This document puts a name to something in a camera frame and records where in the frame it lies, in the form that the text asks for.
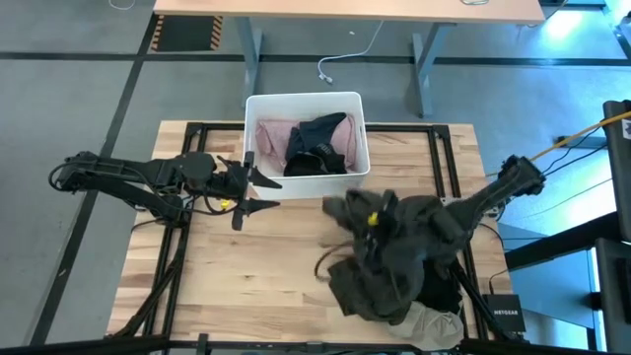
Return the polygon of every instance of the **desk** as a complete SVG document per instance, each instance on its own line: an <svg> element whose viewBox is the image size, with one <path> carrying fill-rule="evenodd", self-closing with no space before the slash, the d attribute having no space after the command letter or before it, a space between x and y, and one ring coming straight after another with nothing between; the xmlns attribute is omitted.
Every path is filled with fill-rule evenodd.
<svg viewBox="0 0 631 355"><path fill-rule="evenodd" d="M227 124L243 127L242 123ZM185 121L162 122L154 159L180 153L186 125ZM436 194L428 134L384 131L410 126L427 127L367 127L372 167L366 188L394 188L400 197ZM240 160L243 132L229 129L210 131L204 150L213 156ZM458 181L462 194L468 195L486 184L473 126L449 125L449 132ZM441 175L447 177L444 146L438 145L438 153ZM242 343L401 343L381 323L344 317L328 286L314 278L314 265L326 250L324 245L350 237L321 212L320 205L319 199L284 200L280 207L245 219L241 232L231 229L231 215L193 215L171 339L195 341L199 333L208 333L212 341ZM196 207L203 209L203 202ZM136 222L149 219L148 213L139 213ZM496 227L493 221L485 222ZM108 332L121 329L149 294L163 230L162 226L148 225L132 234ZM497 237L485 228L476 230L471 249L478 283L484 291L489 277L506 269L503 249ZM493 281L497 292L511 292L508 273ZM158 307L157 326L164 319L165 299L163 296ZM468 298L465 314L469 336L477 337Z"/></svg>
<svg viewBox="0 0 631 355"><path fill-rule="evenodd" d="M460 0L157 0L154 12L235 17L245 58L243 105L255 93L262 42L262 32L252 30L250 16L431 22L425 43L420 34L412 35L421 116L432 112L429 73L455 24L538 24L544 20L539 0L490 0L486 5L464 5Z"/></svg>

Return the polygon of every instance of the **desk leg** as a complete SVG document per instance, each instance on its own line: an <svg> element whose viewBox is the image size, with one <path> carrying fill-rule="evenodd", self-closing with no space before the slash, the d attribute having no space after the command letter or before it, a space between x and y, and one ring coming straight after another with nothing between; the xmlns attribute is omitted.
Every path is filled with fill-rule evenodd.
<svg viewBox="0 0 631 355"><path fill-rule="evenodd" d="M251 23L247 17L235 18L237 21L237 31L241 40L241 47L244 50L245 58L245 85L244 97L241 105L245 107L245 101L254 95L256 79L258 76L258 56L260 55L260 44L263 40L263 33L257 29L252 31Z"/></svg>
<svg viewBox="0 0 631 355"><path fill-rule="evenodd" d="M420 34L412 35L419 113L421 117L432 114L429 74L432 70L434 59L436 59L436 56L441 50L441 46L445 42L445 36L455 25L456 24L446 23L433 24L425 45L423 45L423 37Z"/></svg>

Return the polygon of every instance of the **netgear logo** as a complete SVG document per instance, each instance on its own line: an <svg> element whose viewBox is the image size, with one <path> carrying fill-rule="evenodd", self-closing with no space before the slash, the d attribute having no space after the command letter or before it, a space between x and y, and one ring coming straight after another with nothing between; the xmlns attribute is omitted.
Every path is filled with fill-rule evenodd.
<svg viewBox="0 0 631 355"><path fill-rule="evenodd" d="M519 313L515 310L496 310L493 311L495 316L517 316Z"/></svg>

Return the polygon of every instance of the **white cable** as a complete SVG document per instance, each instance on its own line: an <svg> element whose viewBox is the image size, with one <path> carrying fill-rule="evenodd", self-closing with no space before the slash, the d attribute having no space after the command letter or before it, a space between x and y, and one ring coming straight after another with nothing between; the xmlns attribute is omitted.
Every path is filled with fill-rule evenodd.
<svg viewBox="0 0 631 355"><path fill-rule="evenodd" d="M371 50L371 47L373 46L373 43L375 42L375 38L377 38L377 34L382 29L383 25L384 25L384 21L382 20L381 22L379 22L379 25L377 26L377 30L375 31L375 34L373 35L373 39L371 39L371 42L370 42L370 44L368 44L368 47L366 47L366 50L364 50L362 52L359 52L359 53L336 55L336 56L332 56L332 57L324 57L323 59L321 59L317 63L317 73L319 74L318 77L321 80L327 82L328 84L333 84L333 78L331 78L329 76L326 76L326 74L324 74L324 72L322 72L322 69L321 69L322 63L325 62L325 61L329 61L329 60L337 60L337 59L342 59L342 58L351 58L351 57L365 55L366 53L368 53L369 50Z"/></svg>
<svg viewBox="0 0 631 355"><path fill-rule="evenodd" d="M112 8L114 8L116 10L122 10L122 11L129 10L132 7L134 7L134 5L136 5L136 0L131 0L131 5L127 6L126 8L119 7L119 6L116 6L116 5L112 4L111 0L107 0L107 2L109 3L109 6L111 6Z"/></svg>

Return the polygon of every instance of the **yellow cable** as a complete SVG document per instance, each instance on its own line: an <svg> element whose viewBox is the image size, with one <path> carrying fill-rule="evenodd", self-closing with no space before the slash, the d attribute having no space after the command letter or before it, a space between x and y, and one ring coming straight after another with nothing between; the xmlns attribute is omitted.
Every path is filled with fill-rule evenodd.
<svg viewBox="0 0 631 355"><path fill-rule="evenodd" d="M608 124L611 124L611 123L613 123L613 122L617 122L617 121L622 120L622 119L625 119L625 118L631 118L631 111L628 111L628 112L625 112L625 113L619 114L619 115L614 116L614 117L612 117L612 118L608 118L608 119L603 120L603 121L601 121L601 122L599 122L599 123L593 124L593 125L591 125L591 126L589 126L589 127L585 128L584 130L582 130L582 131L580 131L580 132L578 132L578 133L576 133L576 134L574 134L574 135L571 135L571 136L569 136L569 137L565 138L564 140L562 140L562 141L558 142L557 144L553 145L552 147L550 147L550 148L548 148L548 149L546 149L546 150L542 151L541 153L539 153L539 154L535 155L534 157L530 158L530 161L531 161L531 162L534 162L535 160L537 160L537 159L541 158L542 156L544 156L544 155L546 155L546 154L550 153L551 151L553 151L553 150L555 150L555 149L557 149L557 148L561 148L561 147L563 147L564 145L566 145L566 144L568 144L568 143L572 142L573 140L575 140L575 139L579 138L580 136L584 135L585 133L587 133L587 132L589 132L589 131L591 131L591 130L594 130L594 129L597 129L597 128L600 128L600 127L606 126L606 125L608 125ZM495 175L497 175L497 174L498 174L498 173L497 173L497 172L495 172L495 173L487 174L486 176L489 178L489 177L494 177L494 176L495 176Z"/></svg>

